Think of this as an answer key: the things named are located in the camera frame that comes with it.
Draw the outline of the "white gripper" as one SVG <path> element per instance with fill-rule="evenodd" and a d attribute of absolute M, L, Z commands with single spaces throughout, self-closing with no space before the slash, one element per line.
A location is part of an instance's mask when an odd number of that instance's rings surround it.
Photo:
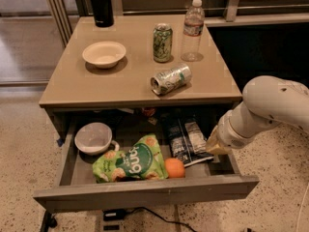
<path fill-rule="evenodd" d="M 236 132 L 230 122 L 232 111 L 229 110 L 219 120 L 206 141 L 206 151 L 213 155 L 228 155 L 232 149 L 241 149 L 251 143 L 254 137 L 243 137 Z"/>

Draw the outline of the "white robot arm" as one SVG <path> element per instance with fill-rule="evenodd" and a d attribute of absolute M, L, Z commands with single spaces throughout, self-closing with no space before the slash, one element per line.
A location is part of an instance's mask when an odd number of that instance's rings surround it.
<path fill-rule="evenodd" d="M 229 154 L 280 123 L 309 133 L 309 89 L 274 76 L 255 77 L 244 86 L 242 102 L 219 119 L 206 142 L 206 151 Z"/>

